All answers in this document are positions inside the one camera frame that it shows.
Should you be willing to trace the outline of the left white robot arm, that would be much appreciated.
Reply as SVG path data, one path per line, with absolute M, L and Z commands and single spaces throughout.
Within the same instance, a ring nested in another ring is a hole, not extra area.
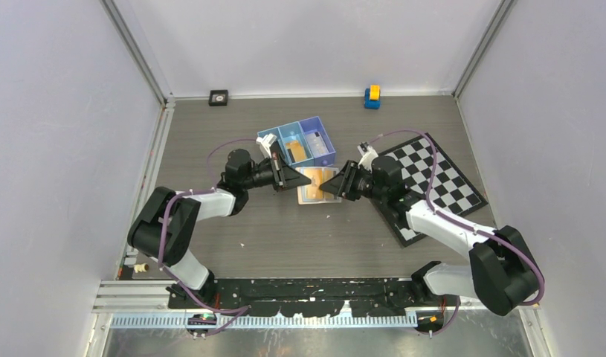
M 190 251 L 197 222 L 238 214 L 249 200 L 248 191 L 270 186 L 276 191 L 310 184 L 311 180 L 290 167 L 278 150 L 255 162 L 245 149 L 235 149 L 217 185 L 200 193 L 157 187 L 132 223 L 128 246 L 152 258 L 187 287 L 187 298 L 198 308 L 214 302 L 213 272 Z

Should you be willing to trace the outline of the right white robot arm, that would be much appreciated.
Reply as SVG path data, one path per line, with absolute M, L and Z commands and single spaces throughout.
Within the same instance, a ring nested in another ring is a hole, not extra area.
M 504 316 L 544 296 L 544 276 L 517 229 L 490 228 L 445 211 L 411 190 L 392 158 L 377 157 L 369 168 L 348 161 L 320 189 L 350 201 L 370 199 L 400 228 L 429 236 L 467 260 L 465 266 L 433 262 L 414 273 L 412 296 L 422 305 L 431 305 L 441 295 L 457 295 L 478 299 Z

